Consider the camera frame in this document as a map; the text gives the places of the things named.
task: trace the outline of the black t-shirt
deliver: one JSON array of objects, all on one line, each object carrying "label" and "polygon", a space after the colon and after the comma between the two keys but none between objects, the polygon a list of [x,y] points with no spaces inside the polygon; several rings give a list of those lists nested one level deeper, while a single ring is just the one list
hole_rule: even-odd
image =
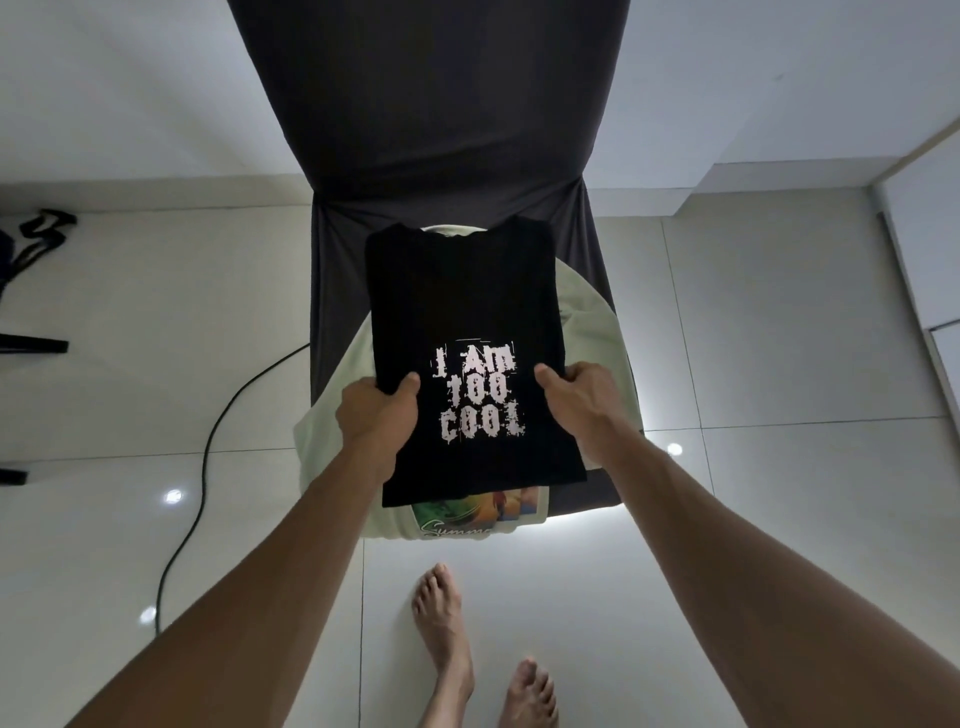
[{"label": "black t-shirt", "polygon": [[549,227],[512,217],[447,237],[402,225],[367,240],[377,386],[420,374],[419,417],[383,506],[583,481],[574,439],[534,379],[564,369]]}]

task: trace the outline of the black cable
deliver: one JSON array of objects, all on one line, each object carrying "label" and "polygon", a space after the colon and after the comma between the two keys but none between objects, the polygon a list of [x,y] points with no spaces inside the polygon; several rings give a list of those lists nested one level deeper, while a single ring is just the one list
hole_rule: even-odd
[{"label": "black cable", "polygon": [[186,542],[190,540],[190,537],[193,536],[193,532],[197,530],[197,523],[200,522],[201,516],[204,514],[204,506],[206,505],[206,460],[210,455],[210,445],[213,443],[213,436],[217,433],[217,427],[220,426],[220,422],[224,419],[224,416],[229,412],[230,408],[233,406],[233,403],[236,402],[237,398],[243,394],[243,391],[247,389],[251,384],[260,379],[262,376],[270,372],[272,369],[275,369],[280,364],[285,362],[294,354],[302,352],[304,349],[309,347],[309,344],[304,344],[299,349],[295,349],[292,352],[288,353],[282,359],[278,359],[265,370],[260,372],[253,379],[244,384],[240,389],[236,391],[236,394],[230,398],[230,401],[227,402],[227,406],[224,407],[224,411],[220,413],[220,417],[217,418],[217,421],[213,424],[213,429],[210,430],[209,437],[206,438],[206,446],[204,447],[204,463],[201,465],[200,470],[200,508],[197,509],[197,515],[193,519],[193,523],[190,525],[190,530],[186,532],[186,536],[183,537],[183,540],[180,542],[180,545],[177,546],[177,550],[174,551],[174,555],[170,557],[170,561],[167,562],[167,565],[163,568],[163,574],[160,576],[160,584],[156,588],[156,613],[154,614],[154,637],[159,637],[160,635],[160,600],[163,599],[163,587],[167,583],[167,574],[170,573],[170,568],[174,565],[174,562],[177,561],[177,557],[180,556],[180,552],[183,551],[183,547],[186,546]]}]

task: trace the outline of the graphic print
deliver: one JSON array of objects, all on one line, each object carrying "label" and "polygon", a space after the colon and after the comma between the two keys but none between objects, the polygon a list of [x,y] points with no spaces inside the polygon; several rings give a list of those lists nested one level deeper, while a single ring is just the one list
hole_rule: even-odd
[{"label": "graphic print", "polygon": [[[432,370],[434,378],[446,379],[450,408],[440,416],[440,434],[447,443],[479,433],[486,437],[522,435],[516,400],[510,399],[509,377],[516,373],[513,343],[491,346],[480,339],[457,342],[451,357],[447,347],[438,347]],[[462,359],[456,367],[456,358]]]},{"label": "graphic print", "polygon": [[414,503],[414,517],[424,536],[488,533],[497,522],[517,521],[537,513],[536,486],[494,491],[457,500]]}]

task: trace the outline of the black object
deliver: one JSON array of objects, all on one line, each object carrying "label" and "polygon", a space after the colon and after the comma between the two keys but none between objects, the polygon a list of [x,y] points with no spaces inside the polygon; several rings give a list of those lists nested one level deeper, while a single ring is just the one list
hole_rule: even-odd
[{"label": "black object", "polygon": [[[370,311],[367,238],[397,222],[543,220],[557,257],[612,305],[581,175],[629,0],[229,4],[316,191],[313,401]],[[619,498],[591,473],[551,488],[551,514],[561,502],[570,512]]]},{"label": "black object", "polygon": [[42,209],[37,217],[20,225],[20,234],[28,240],[36,240],[36,243],[31,243],[16,256],[13,254],[13,238],[0,231],[0,297],[11,280],[66,241],[60,228],[76,224],[76,215],[58,209]]},{"label": "black object", "polygon": [[70,342],[0,333],[0,353],[66,353]]},{"label": "black object", "polygon": [[25,485],[27,474],[25,471],[10,471],[0,468],[0,485]]},{"label": "black object", "polygon": [[177,550],[174,551],[174,555],[170,557],[170,560],[167,561],[165,567],[163,567],[163,573],[160,575],[160,583],[156,587],[156,611],[154,612],[154,636],[160,636],[160,602],[163,599],[163,588],[167,584],[167,574],[170,573],[170,569],[173,567],[174,562],[177,561],[177,557],[180,556],[180,552],[183,551],[183,547],[186,546],[186,542],[190,540],[190,537],[193,536],[193,532],[197,530],[197,524],[200,522],[200,518],[204,514],[204,507],[206,506],[206,461],[210,456],[210,446],[213,444],[213,436],[217,434],[217,428],[220,426],[220,422],[223,421],[224,417],[230,411],[230,408],[233,406],[233,403],[237,401],[237,398],[243,394],[244,390],[247,389],[251,384],[260,379],[262,376],[270,372],[271,370],[278,367],[280,364],[285,362],[294,354],[302,352],[306,349],[309,344],[304,344],[298,349],[294,349],[292,352],[281,357],[265,370],[260,372],[257,376],[248,380],[240,389],[238,389],[233,397],[230,398],[230,401],[227,402],[227,406],[224,407],[224,411],[220,413],[220,417],[217,418],[217,421],[213,423],[213,427],[210,429],[210,434],[206,438],[206,445],[204,445],[204,460],[200,466],[200,506],[197,508],[197,515],[193,517],[193,522],[190,524],[190,529],[186,532],[186,535],[183,537],[183,540],[180,541],[180,545],[177,546]]},{"label": "black object", "polygon": [[[47,222],[47,216],[52,216],[53,221],[43,227]],[[76,216],[69,212],[42,209],[37,217],[20,226],[20,234],[37,242],[28,245],[20,251],[19,255],[14,255],[16,246],[13,238],[0,231],[0,298],[3,297],[3,292],[11,280],[63,244],[66,235],[60,228],[76,224]],[[69,342],[62,339],[0,333],[0,353],[65,353],[69,346]],[[25,485],[26,482],[25,471],[0,468],[0,485]]]},{"label": "black object", "polygon": [[466,237],[394,225],[367,242],[377,386],[420,374],[419,416],[383,506],[586,477],[574,439],[534,379],[562,371],[554,245],[513,217]]}]

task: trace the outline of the foot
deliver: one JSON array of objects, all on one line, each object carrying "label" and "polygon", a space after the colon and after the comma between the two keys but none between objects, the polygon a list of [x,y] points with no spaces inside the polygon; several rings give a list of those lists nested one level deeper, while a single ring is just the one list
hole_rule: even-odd
[{"label": "foot", "polygon": [[532,658],[516,666],[499,728],[556,728],[560,725],[553,680]]},{"label": "foot", "polygon": [[446,564],[425,573],[414,590],[414,622],[423,637],[437,676],[453,681],[467,697],[473,692],[473,661],[464,628],[463,599]]}]

